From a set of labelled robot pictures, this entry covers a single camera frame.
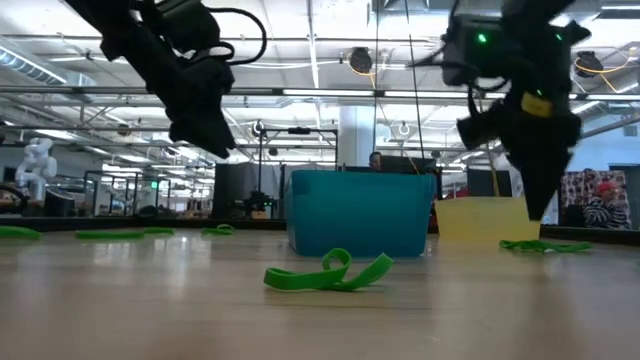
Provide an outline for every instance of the red cap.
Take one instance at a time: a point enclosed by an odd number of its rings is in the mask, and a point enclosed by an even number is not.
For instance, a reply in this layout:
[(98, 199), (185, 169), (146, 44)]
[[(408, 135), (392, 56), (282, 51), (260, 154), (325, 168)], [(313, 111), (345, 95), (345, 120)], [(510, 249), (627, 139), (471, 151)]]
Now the red cap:
[(600, 183), (600, 185), (598, 185), (597, 194), (601, 195), (605, 191), (615, 190), (615, 189), (616, 189), (616, 185), (614, 183), (605, 181), (603, 183)]

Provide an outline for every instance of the blue storage bin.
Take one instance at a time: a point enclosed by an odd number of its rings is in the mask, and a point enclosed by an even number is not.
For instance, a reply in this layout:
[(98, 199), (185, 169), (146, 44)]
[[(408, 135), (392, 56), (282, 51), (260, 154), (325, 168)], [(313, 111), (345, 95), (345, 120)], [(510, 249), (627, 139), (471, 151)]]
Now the blue storage bin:
[(353, 256), (420, 256), (432, 175), (295, 171), (285, 196), (289, 242), (300, 255), (343, 248)]

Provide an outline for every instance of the person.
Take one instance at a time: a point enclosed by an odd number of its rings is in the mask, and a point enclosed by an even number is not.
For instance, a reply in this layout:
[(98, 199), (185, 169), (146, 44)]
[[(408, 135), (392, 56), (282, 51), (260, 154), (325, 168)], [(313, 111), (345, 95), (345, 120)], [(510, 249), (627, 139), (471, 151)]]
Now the person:
[(605, 229), (630, 230), (629, 214), (618, 203), (618, 188), (612, 182), (600, 183), (596, 196), (584, 208), (585, 225)]
[(369, 168), (373, 171), (382, 170), (382, 154), (374, 151), (369, 155)]

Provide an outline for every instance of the table surface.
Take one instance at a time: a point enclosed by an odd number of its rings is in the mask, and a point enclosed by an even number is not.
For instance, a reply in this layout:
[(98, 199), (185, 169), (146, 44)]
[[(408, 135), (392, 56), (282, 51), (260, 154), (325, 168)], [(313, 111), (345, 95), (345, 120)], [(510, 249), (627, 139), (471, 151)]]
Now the table surface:
[[(365, 266), (358, 260), (352, 273)], [(284, 232), (0, 246), (1, 359), (632, 359), (640, 251), (517, 255), (436, 240), (356, 293), (281, 293), (320, 268)]]

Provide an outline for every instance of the green elastic strap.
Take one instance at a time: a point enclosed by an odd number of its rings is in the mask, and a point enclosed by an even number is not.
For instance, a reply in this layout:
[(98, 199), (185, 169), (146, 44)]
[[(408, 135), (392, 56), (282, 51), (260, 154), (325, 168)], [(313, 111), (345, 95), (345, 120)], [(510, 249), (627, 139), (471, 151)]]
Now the green elastic strap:
[(202, 235), (233, 235), (233, 232), (236, 229), (231, 225), (220, 224), (215, 229), (214, 228), (204, 228), (202, 229)]
[(0, 226), (0, 238), (40, 240), (42, 233), (19, 226)]
[(172, 228), (149, 227), (144, 229), (145, 234), (167, 234), (174, 235), (176, 233)]
[[(331, 268), (331, 260), (337, 259), (342, 263), (339, 268)], [(335, 290), (353, 291), (368, 286), (383, 277), (391, 266), (393, 260), (385, 254), (381, 254), (371, 265), (364, 269), (358, 276), (342, 281), (351, 266), (351, 254), (344, 249), (333, 249), (322, 258), (324, 271), (317, 273), (294, 273), (287, 270), (268, 268), (264, 274), (264, 283), (278, 290)]]
[(540, 240), (527, 240), (527, 241), (500, 241), (500, 247), (507, 250), (520, 250), (523, 252), (540, 252), (544, 253), (547, 250), (553, 250), (555, 252), (571, 253), (583, 250), (591, 249), (591, 244), (588, 242), (581, 242), (578, 244), (561, 245), (543, 242)]
[(130, 240), (144, 238), (143, 231), (76, 231), (76, 239), (82, 240)]

